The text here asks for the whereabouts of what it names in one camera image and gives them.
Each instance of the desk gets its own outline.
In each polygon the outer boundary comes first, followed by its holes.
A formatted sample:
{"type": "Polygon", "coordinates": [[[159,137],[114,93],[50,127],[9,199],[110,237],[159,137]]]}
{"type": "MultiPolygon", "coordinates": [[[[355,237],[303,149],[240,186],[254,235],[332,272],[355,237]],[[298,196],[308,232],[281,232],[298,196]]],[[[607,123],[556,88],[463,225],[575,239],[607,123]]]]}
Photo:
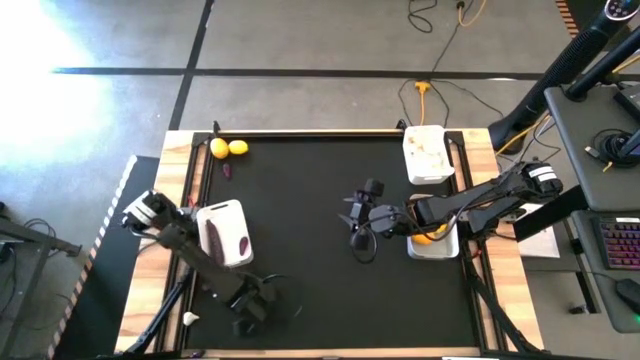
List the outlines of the desk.
{"type": "MultiPolygon", "coordinates": [[[[489,134],[485,129],[463,130],[469,167],[474,183],[487,181],[497,175],[497,164],[489,134]]],[[[160,159],[155,189],[163,192],[175,203],[180,203],[184,187],[193,132],[168,132],[160,159]]],[[[192,198],[197,198],[202,163],[196,167],[195,182],[192,186],[192,198]]],[[[507,226],[500,228],[502,233],[511,233],[507,226]]],[[[498,300],[528,340],[543,347],[535,311],[531,302],[529,288],[520,260],[517,243],[501,238],[492,238],[487,242],[488,254],[492,265],[498,300]]],[[[120,328],[116,350],[124,350],[151,321],[162,303],[170,251],[161,247],[152,247],[137,260],[131,289],[120,328]]],[[[170,319],[175,324],[177,311],[170,319]]],[[[485,329],[492,327],[491,318],[483,314],[485,329]]],[[[171,326],[167,339],[173,339],[171,326]]],[[[410,349],[333,349],[333,350],[277,350],[277,351],[225,351],[212,350],[210,356],[439,356],[477,354],[475,348],[410,348],[410,349]]]]}
{"type": "Polygon", "coordinates": [[[545,90],[549,112],[558,125],[580,185],[568,189],[540,211],[518,221],[515,225],[518,239],[537,234],[577,210],[638,210],[640,196],[630,190],[635,189],[638,183],[638,168],[613,168],[603,173],[604,164],[584,151],[601,130],[615,128],[633,133],[640,126],[613,100],[616,92],[615,86],[597,87],[589,91],[586,100],[574,102],[564,95],[561,88],[545,90]]]}
{"type": "Polygon", "coordinates": [[[640,196],[629,189],[636,188],[639,170],[613,168],[603,173],[604,165],[584,151],[601,130],[613,128],[633,133],[640,127],[613,100],[617,91],[615,86],[597,87],[589,91],[583,102],[569,100],[560,88],[545,91],[549,111],[558,125],[587,204],[593,211],[638,210],[640,196]]]}
{"type": "MultiPolygon", "coordinates": [[[[633,279],[640,283],[640,272],[625,270],[608,270],[604,266],[600,249],[598,248],[598,238],[593,231],[591,219],[598,217],[597,213],[590,211],[576,211],[571,214],[571,219],[576,225],[576,231],[580,238],[580,244],[584,254],[591,265],[591,271],[603,273],[615,279],[633,279]]],[[[636,315],[615,293],[614,282],[603,276],[593,277],[604,303],[611,324],[616,331],[621,333],[639,333],[640,316],[636,315]]]]}

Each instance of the cable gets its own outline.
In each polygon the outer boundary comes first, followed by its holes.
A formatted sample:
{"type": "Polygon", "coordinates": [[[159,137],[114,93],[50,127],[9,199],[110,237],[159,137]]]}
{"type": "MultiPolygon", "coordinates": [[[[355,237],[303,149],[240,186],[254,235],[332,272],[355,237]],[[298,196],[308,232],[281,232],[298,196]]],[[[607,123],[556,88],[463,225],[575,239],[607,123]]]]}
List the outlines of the cable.
{"type": "Polygon", "coordinates": [[[618,167],[623,169],[632,168],[640,164],[637,157],[620,156],[620,150],[625,143],[631,138],[631,134],[620,129],[604,129],[598,131],[591,139],[591,146],[586,147],[585,151],[592,157],[606,164],[603,172],[610,167],[618,167]]]}
{"type": "Polygon", "coordinates": [[[424,125],[424,93],[420,94],[420,126],[424,125]]]}
{"type": "Polygon", "coordinates": [[[140,232],[140,231],[134,230],[132,228],[129,228],[129,231],[131,232],[131,234],[133,234],[133,236],[141,237],[141,238],[149,238],[149,239],[153,239],[155,241],[158,241],[158,237],[153,235],[153,234],[140,232]]]}
{"type": "MultiPolygon", "coordinates": [[[[57,238],[58,235],[56,233],[56,229],[53,228],[53,226],[49,225],[49,223],[41,218],[33,218],[31,220],[27,220],[27,222],[24,223],[24,227],[28,228],[28,229],[33,229],[34,227],[38,226],[38,225],[42,225],[44,227],[47,228],[47,235],[57,238]]],[[[49,253],[48,258],[52,258],[56,255],[58,255],[60,253],[59,249],[53,250],[49,253]]]]}
{"type": "Polygon", "coordinates": [[[559,148],[559,147],[557,147],[557,146],[553,146],[553,145],[545,144],[545,143],[543,143],[542,141],[540,141],[540,139],[538,138],[540,135],[544,134],[545,132],[547,132],[547,131],[551,130],[554,126],[556,126],[556,123],[555,123],[555,120],[554,120],[554,123],[553,123],[549,128],[546,128],[546,129],[545,129],[545,127],[547,126],[547,124],[548,124],[551,120],[553,120],[553,118],[552,118],[552,117],[550,117],[549,115],[547,115],[547,117],[546,117],[546,118],[547,118],[547,122],[542,126],[542,129],[540,129],[540,131],[539,131],[539,132],[537,132],[537,133],[535,133],[535,132],[533,133],[533,139],[535,140],[535,142],[537,142],[537,143],[538,143],[538,144],[540,144],[541,146],[544,146],[544,147],[546,147],[546,148],[548,148],[548,149],[553,149],[553,150],[554,150],[554,152],[553,152],[551,155],[547,156],[544,160],[542,160],[542,162],[547,162],[547,161],[549,161],[549,159],[551,159],[551,158],[552,158],[552,157],[554,157],[556,154],[558,154],[560,151],[562,151],[562,149],[561,149],[561,148],[559,148]]]}
{"type": "Polygon", "coordinates": [[[445,83],[445,84],[453,85],[453,86],[455,86],[456,88],[460,89],[461,91],[464,91],[464,92],[466,92],[467,94],[471,95],[474,99],[476,99],[476,100],[477,100],[479,103],[481,103],[482,105],[484,105],[484,106],[486,106],[487,108],[489,108],[489,109],[491,109],[491,110],[495,111],[496,113],[498,113],[498,114],[500,115],[500,118],[503,118],[503,117],[504,117],[504,114],[502,113],[502,111],[500,111],[500,110],[498,110],[498,109],[494,108],[493,106],[491,106],[491,105],[487,104],[484,100],[480,99],[476,94],[474,94],[474,93],[473,93],[471,90],[469,90],[469,89],[463,88],[462,86],[460,86],[460,85],[458,85],[458,84],[456,84],[456,83],[454,83],[454,82],[448,81],[448,80],[431,80],[431,82],[432,82],[432,83],[434,83],[434,82],[441,82],[441,83],[445,83]]]}
{"type": "MultiPolygon", "coordinates": [[[[398,99],[400,99],[400,104],[402,104],[402,111],[404,112],[404,116],[407,118],[407,122],[409,123],[409,125],[414,126],[413,125],[413,121],[411,121],[411,118],[409,117],[409,113],[407,112],[407,106],[404,102],[404,99],[402,98],[402,90],[404,90],[404,88],[407,86],[407,84],[411,81],[419,81],[417,79],[407,79],[405,80],[402,85],[400,86],[400,88],[398,89],[398,99]]],[[[442,100],[442,103],[444,104],[444,107],[446,109],[446,114],[444,117],[444,124],[442,125],[443,128],[447,127],[447,123],[449,122],[449,114],[451,112],[451,108],[449,107],[449,104],[447,103],[447,101],[444,99],[444,96],[442,96],[442,93],[440,92],[440,90],[438,90],[434,84],[431,84],[431,87],[433,88],[433,90],[436,92],[436,94],[438,94],[438,97],[440,97],[440,100],[442,100]]],[[[422,121],[420,122],[420,125],[423,124],[424,122],[424,110],[423,110],[423,116],[422,116],[422,121]]]]}
{"type": "Polygon", "coordinates": [[[622,71],[622,70],[628,68],[629,66],[635,64],[636,62],[638,62],[638,60],[640,60],[640,55],[636,55],[631,60],[627,60],[627,61],[623,62],[622,64],[620,64],[620,66],[615,68],[612,71],[612,73],[614,73],[614,74],[619,73],[620,71],[622,71]]]}
{"type": "Polygon", "coordinates": [[[404,116],[407,118],[407,122],[409,122],[409,125],[413,126],[413,122],[411,122],[411,118],[409,117],[409,113],[407,112],[407,106],[404,103],[404,99],[402,99],[402,90],[404,90],[404,87],[409,81],[413,81],[413,79],[405,80],[398,89],[398,99],[400,99],[400,103],[402,104],[402,111],[404,111],[404,116]]]}
{"type": "MultiPolygon", "coordinates": [[[[575,270],[547,270],[547,269],[536,269],[536,270],[526,270],[525,272],[556,272],[556,273],[563,273],[563,272],[577,272],[575,270]]],[[[614,279],[613,277],[604,274],[604,273],[600,273],[600,272],[595,272],[595,271],[581,271],[585,274],[592,274],[592,275],[598,275],[598,276],[602,276],[605,277],[613,282],[618,282],[617,279],[614,279]]]]}
{"type": "Polygon", "coordinates": [[[501,237],[503,239],[507,239],[507,240],[518,240],[517,238],[513,237],[513,236],[507,236],[507,235],[502,235],[502,234],[498,234],[497,232],[491,232],[490,235],[493,236],[497,236],[497,237],[501,237]]]}
{"type": "Polygon", "coordinates": [[[367,232],[367,236],[369,237],[369,241],[373,242],[373,250],[371,251],[371,255],[368,258],[361,258],[359,255],[357,255],[356,253],[356,249],[353,245],[351,245],[351,254],[353,254],[353,257],[356,258],[356,260],[360,263],[360,264],[371,264],[373,262],[373,260],[375,260],[376,255],[378,255],[378,238],[376,236],[376,234],[373,232],[373,230],[371,230],[371,228],[368,225],[371,225],[371,223],[382,220],[382,219],[386,219],[391,215],[384,215],[384,216],[378,216],[376,218],[370,219],[368,221],[365,221],[362,225],[358,226],[358,229],[351,234],[351,237],[349,238],[349,244],[354,244],[355,243],[355,238],[357,235],[360,234],[360,231],[364,228],[365,231],[367,232]]]}
{"type": "Polygon", "coordinates": [[[146,244],[143,247],[141,247],[140,250],[138,250],[138,256],[140,256],[140,254],[142,254],[145,250],[156,245],[157,243],[158,243],[157,241],[154,241],[152,243],[146,244]]]}
{"type": "Polygon", "coordinates": [[[480,5],[480,10],[478,10],[478,12],[473,16],[473,19],[471,19],[466,24],[463,21],[462,7],[459,7],[458,8],[458,24],[460,24],[460,26],[462,27],[471,26],[476,20],[478,20],[478,17],[480,17],[480,14],[482,13],[482,10],[484,10],[484,6],[486,4],[487,4],[487,0],[482,0],[482,5],[480,5]]]}
{"type": "Polygon", "coordinates": [[[425,18],[424,16],[418,15],[418,13],[421,13],[429,9],[433,9],[434,7],[438,6],[438,0],[433,0],[432,5],[411,10],[411,4],[413,4],[414,2],[417,2],[417,0],[409,0],[409,3],[408,3],[409,14],[407,14],[407,20],[409,20],[409,24],[411,24],[411,26],[413,26],[416,30],[420,31],[421,33],[431,34],[433,32],[433,24],[429,20],[427,20],[427,18],[425,18]],[[424,24],[426,24],[428,27],[426,29],[421,28],[414,22],[414,20],[419,20],[424,24]]]}
{"type": "MultiPolygon", "coordinates": [[[[497,187],[502,185],[507,178],[511,176],[511,174],[507,174],[504,176],[504,178],[502,178],[500,180],[500,182],[498,183],[497,187]]],[[[440,241],[444,238],[446,238],[447,236],[449,236],[449,234],[451,233],[451,231],[453,231],[453,226],[455,225],[455,223],[458,221],[458,219],[460,218],[460,215],[462,215],[462,213],[471,205],[473,204],[473,202],[477,201],[478,199],[480,199],[481,197],[483,197],[484,195],[486,195],[487,193],[491,192],[493,190],[493,188],[489,188],[486,191],[483,191],[482,193],[478,194],[478,196],[474,197],[473,199],[469,200],[466,204],[464,204],[462,207],[460,207],[460,209],[458,210],[458,212],[451,218],[451,220],[449,220],[447,222],[447,229],[444,231],[444,233],[438,234],[438,236],[436,238],[432,238],[431,236],[429,236],[429,233],[427,231],[424,231],[422,229],[422,227],[420,226],[420,224],[418,224],[418,221],[416,219],[414,219],[412,216],[410,216],[409,214],[405,214],[405,213],[397,213],[396,215],[402,215],[404,217],[406,217],[407,219],[409,219],[409,221],[411,221],[413,223],[413,225],[420,231],[420,234],[424,235],[427,239],[431,240],[431,241],[440,241]]]]}
{"type": "MultiPolygon", "coordinates": [[[[467,15],[467,12],[469,12],[469,10],[471,9],[471,7],[473,6],[473,2],[475,0],[471,0],[469,2],[469,6],[467,6],[467,9],[464,10],[464,12],[462,13],[462,18],[464,19],[464,17],[467,15]]],[[[433,65],[433,68],[431,68],[431,72],[436,71],[436,69],[438,68],[438,65],[440,64],[440,60],[442,60],[442,58],[444,57],[444,54],[446,54],[447,50],[449,49],[449,46],[451,45],[451,43],[453,42],[453,38],[456,37],[456,34],[458,33],[458,29],[460,28],[460,23],[456,24],[456,27],[453,28],[453,32],[451,33],[451,37],[449,37],[449,40],[447,41],[447,44],[444,46],[444,49],[442,50],[442,52],[440,53],[440,56],[438,56],[438,59],[436,60],[435,64],[433,65]]]]}
{"type": "Polygon", "coordinates": [[[509,140],[506,144],[504,144],[504,146],[501,147],[500,150],[498,150],[498,152],[496,152],[496,155],[502,154],[505,150],[507,150],[507,148],[509,146],[511,146],[511,144],[516,142],[521,137],[526,136],[529,133],[529,131],[531,131],[533,128],[538,126],[538,124],[540,124],[540,122],[541,122],[540,120],[536,121],[533,125],[529,126],[528,128],[526,128],[523,131],[521,131],[518,135],[514,136],[511,140],[509,140]]]}
{"type": "Polygon", "coordinates": [[[447,113],[444,116],[444,124],[442,124],[442,127],[446,129],[447,123],[449,122],[449,112],[451,111],[451,109],[449,109],[449,104],[447,104],[447,101],[444,99],[444,96],[442,96],[442,93],[440,93],[440,90],[438,90],[433,84],[431,84],[431,87],[436,92],[436,94],[438,94],[440,100],[442,100],[442,103],[444,104],[445,109],[447,110],[447,113]]]}
{"type": "Polygon", "coordinates": [[[299,296],[298,298],[300,299],[300,305],[298,305],[298,309],[293,313],[293,315],[290,317],[290,319],[287,320],[293,320],[294,318],[296,318],[298,315],[300,315],[300,312],[302,312],[302,290],[303,290],[303,284],[298,281],[298,279],[294,278],[293,276],[289,276],[289,275],[282,275],[282,274],[271,274],[271,275],[267,275],[264,278],[259,277],[256,274],[250,273],[250,272],[246,272],[246,271],[234,271],[231,270],[231,272],[236,273],[236,274],[240,274],[246,277],[250,277],[252,279],[254,279],[256,282],[258,283],[262,283],[262,284],[269,284],[271,282],[273,282],[273,280],[292,280],[295,282],[295,285],[298,287],[299,291],[299,296]]]}

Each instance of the white container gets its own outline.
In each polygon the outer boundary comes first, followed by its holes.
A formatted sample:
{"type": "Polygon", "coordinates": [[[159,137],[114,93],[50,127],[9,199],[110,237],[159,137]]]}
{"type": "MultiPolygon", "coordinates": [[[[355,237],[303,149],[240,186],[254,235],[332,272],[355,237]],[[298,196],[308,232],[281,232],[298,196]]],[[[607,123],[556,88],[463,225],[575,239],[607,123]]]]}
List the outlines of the white container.
{"type": "Polygon", "coordinates": [[[458,225],[453,225],[446,238],[429,245],[417,244],[411,240],[411,236],[407,237],[407,252],[417,260],[443,260],[458,256],[458,225]]]}
{"type": "Polygon", "coordinates": [[[454,173],[439,125],[409,126],[402,142],[409,181],[414,185],[439,184],[454,173]]]}
{"type": "Polygon", "coordinates": [[[229,200],[202,208],[196,214],[196,219],[198,221],[200,247],[207,255],[211,256],[207,233],[207,220],[210,220],[218,231],[222,253],[224,254],[224,266],[236,267],[248,264],[253,260],[251,239],[249,238],[247,222],[245,221],[240,201],[229,200]],[[247,238],[248,244],[241,247],[243,237],[247,238]]]}

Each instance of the lemon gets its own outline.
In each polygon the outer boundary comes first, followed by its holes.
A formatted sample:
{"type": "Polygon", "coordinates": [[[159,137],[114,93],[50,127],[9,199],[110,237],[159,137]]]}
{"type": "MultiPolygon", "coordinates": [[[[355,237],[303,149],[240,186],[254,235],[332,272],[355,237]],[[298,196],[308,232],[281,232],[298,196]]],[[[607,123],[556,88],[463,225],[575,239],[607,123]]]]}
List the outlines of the lemon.
{"type": "Polygon", "coordinates": [[[220,139],[215,138],[211,141],[211,153],[218,159],[224,159],[229,155],[229,146],[227,142],[220,139]]]}
{"type": "Polygon", "coordinates": [[[411,241],[413,241],[416,244],[422,244],[422,245],[429,245],[432,242],[431,240],[429,240],[428,237],[424,236],[423,234],[413,235],[411,237],[411,241]]]}
{"type": "MultiPolygon", "coordinates": [[[[441,232],[444,232],[445,230],[447,230],[447,224],[442,224],[442,225],[440,225],[438,230],[436,230],[436,231],[434,231],[432,233],[429,233],[429,237],[431,237],[433,239],[433,238],[437,237],[438,234],[440,234],[441,232]]],[[[431,244],[433,242],[432,240],[430,240],[424,234],[413,235],[411,237],[411,240],[416,244],[422,244],[422,245],[429,245],[429,244],[431,244]]]]}
{"type": "Polygon", "coordinates": [[[229,144],[229,151],[231,151],[233,155],[242,155],[249,151],[249,145],[242,140],[233,140],[229,144]]]}

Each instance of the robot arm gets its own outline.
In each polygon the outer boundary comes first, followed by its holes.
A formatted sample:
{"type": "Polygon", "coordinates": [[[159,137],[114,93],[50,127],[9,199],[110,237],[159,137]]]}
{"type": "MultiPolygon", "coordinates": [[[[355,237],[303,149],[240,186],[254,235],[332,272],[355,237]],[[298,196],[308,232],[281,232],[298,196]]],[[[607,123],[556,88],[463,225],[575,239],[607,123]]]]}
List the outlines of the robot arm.
{"type": "MultiPolygon", "coordinates": [[[[472,235],[480,235],[495,229],[498,219],[524,203],[543,203],[558,196],[562,192],[562,182],[549,164],[522,162],[497,178],[460,193],[426,197],[403,207],[376,206],[375,199],[382,195],[380,189],[383,188],[379,182],[369,180],[365,190],[356,192],[355,199],[346,199],[354,202],[350,217],[342,216],[351,226],[352,233],[360,233],[362,227],[369,227],[374,233],[387,237],[426,234],[444,224],[451,229],[465,215],[472,235]]],[[[366,247],[363,244],[365,237],[352,238],[361,240],[356,244],[360,249],[366,247]]]]}
{"type": "Polygon", "coordinates": [[[239,316],[234,323],[237,335],[254,333],[269,315],[276,300],[275,288],[257,276],[219,266],[200,248],[195,212],[190,212],[176,208],[163,194],[146,191],[124,210],[122,226],[171,249],[202,276],[216,300],[239,316]],[[146,232],[150,229],[159,233],[146,232]]]}
{"type": "MultiPolygon", "coordinates": [[[[356,192],[349,217],[341,218],[351,227],[351,246],[356,251],[365,250],[371,238],[368,234],[378,233],[385,237],[392,235],[416,235],[435,231],[448,224],[443,236],[446,237],[456,222],[464,222],[467,228],[465,238],[472,239],[496,228],[498,220],[519,208],[526,202],[546,202],[562,192],[562,182],[555,176],[551,166],[545,163],[518,163],[495,179],[476,185],[452,196],[432,196],[411,202],[403,207],[376,205],[376,197],[382,195],[384,185],[370,179],[364,190],[356,192]]],[[[464,272],[468,284],[485,301],[492,316],[513,342],[516,349],[525,353],[541,351],[527,341],[511,322],[497,299],[491,294],[482,278],[475,270],[468,248],[462,246],[464,272]]],[[[373,257],[361,263],[369,263],[373,257]]]]}

